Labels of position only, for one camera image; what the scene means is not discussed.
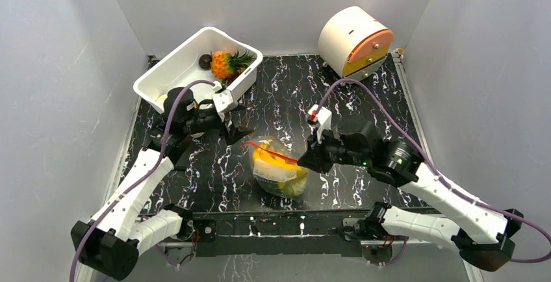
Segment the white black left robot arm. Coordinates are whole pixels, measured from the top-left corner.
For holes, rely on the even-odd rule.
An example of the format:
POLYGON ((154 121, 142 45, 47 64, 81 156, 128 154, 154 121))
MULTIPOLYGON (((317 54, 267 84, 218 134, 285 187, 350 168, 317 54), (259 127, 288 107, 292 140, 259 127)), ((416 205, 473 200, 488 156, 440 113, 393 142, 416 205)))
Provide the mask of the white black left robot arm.
POLYGON ((192 213, 175 204, 143 222, 136 221, 157 185, 177 169, 194 135, 218 131, 232 145, 253 132, 226 121, 228 112, 246 109, 228 89, 214 86, 210 97, 196 101, 192 86, 167 93, 162 118, 152 128, 134 167, 88 222, 78 221, 72 227, 75 255, 70 281, 75 281, 78 264, 121 281, 133 271, 139 256, 163 240, 189 241, 197 235, 192 213))

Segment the light green toy cabbage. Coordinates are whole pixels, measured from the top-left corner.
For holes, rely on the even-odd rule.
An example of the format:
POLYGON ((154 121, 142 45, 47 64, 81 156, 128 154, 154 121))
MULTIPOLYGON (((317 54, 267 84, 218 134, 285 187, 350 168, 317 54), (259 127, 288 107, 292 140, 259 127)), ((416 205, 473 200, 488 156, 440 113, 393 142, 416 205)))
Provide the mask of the light green toy cabbage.
POLYGON ((286 197, 300 196, 307 188, 308 179, 295 179, 282 184, 281 193, 286 197))

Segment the clear zip bag orange zipper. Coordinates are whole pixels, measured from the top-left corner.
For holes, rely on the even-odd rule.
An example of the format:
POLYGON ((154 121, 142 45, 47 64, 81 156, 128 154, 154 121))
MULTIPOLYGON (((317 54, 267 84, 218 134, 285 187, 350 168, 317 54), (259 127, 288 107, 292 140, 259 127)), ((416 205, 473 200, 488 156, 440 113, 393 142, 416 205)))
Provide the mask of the clear zip bag orange zipper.
POLYGON ((307 188, 310 171, 298 165, 298 154, 273 136, 258 136, 244 143, 251 172, 266 192, 281 198, 299 198, 307 188))

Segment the yellow toy banana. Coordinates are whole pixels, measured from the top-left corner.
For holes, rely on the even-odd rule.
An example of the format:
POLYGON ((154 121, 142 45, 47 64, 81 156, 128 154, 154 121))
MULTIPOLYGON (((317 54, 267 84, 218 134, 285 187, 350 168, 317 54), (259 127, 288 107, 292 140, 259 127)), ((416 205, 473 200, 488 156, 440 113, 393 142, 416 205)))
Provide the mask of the yellow toy banana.
POLYGON ((252 152, 253 174, 275 182, 286 182, 301 177, 306 172, 296 165, 296 161, 280 154, 269 141, 254 142, 249 144, 254 147, 252 152))

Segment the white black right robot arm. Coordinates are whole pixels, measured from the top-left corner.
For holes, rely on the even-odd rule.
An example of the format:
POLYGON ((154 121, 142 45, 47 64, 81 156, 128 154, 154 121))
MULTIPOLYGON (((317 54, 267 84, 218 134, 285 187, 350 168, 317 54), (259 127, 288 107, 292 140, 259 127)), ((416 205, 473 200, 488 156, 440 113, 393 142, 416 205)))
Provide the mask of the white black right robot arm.
POLYGON ((366 218, 345 218, 337 229, 346 240, 408 237, 458 252, 481 270, 494 272, 513 258, 512 236, 520 229, 513 209, 495 213, 462 199, 459 189, 440 180, 424 158, 405 142, 384 140, 377 127, 361 116, 347 116, 331 130, 331 113, 312 112, 314 126, 298 164, 327 173, 334 164, 363 166, 368 174, 424 200, 439 212, 434 217, 377 202, 366 218))

